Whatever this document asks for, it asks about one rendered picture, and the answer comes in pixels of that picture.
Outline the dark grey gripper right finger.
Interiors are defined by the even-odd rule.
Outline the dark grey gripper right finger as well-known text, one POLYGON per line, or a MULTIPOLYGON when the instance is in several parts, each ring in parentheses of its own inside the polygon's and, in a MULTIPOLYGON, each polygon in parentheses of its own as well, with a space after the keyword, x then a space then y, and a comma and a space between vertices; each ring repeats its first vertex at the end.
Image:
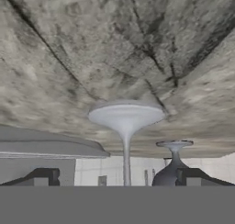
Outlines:
POLYGON ((176 185, 184 186, 235 186, 235 184, 214 178, 198 168, 181 168, 177 170, 176 185))

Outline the clear wine glass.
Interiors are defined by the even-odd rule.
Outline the clear wine glass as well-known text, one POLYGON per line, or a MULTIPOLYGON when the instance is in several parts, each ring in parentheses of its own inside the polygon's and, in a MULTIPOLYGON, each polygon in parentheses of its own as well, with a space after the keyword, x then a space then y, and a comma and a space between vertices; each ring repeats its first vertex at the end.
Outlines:
POLYGON ((161 169, 153 178, 152 186, 175 186, 177 179, 177 170, 179 168, 187 168, 180 158, 179 151, 183 147, 192 146, 194 143, 191 140, 165 140, 158 141, 157 147, 167 148, 172 154, 170 163, 161 169))
POLYGON ((137 100, 118 100, 93 107, 88 118, 91 122, 113 129, 123 143, 123 181, 131 186, 130 141, 133 135, 165 118, 156 104, 148 105, 137 100))

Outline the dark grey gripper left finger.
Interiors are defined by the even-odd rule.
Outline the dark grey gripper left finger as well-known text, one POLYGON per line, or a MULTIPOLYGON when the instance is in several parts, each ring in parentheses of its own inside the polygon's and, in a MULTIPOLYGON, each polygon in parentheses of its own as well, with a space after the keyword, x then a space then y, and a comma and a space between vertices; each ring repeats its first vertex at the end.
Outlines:
POLYGON ((24 177, 0 184, 0 186, 60 186, 59 168, 37 168, 24 177))

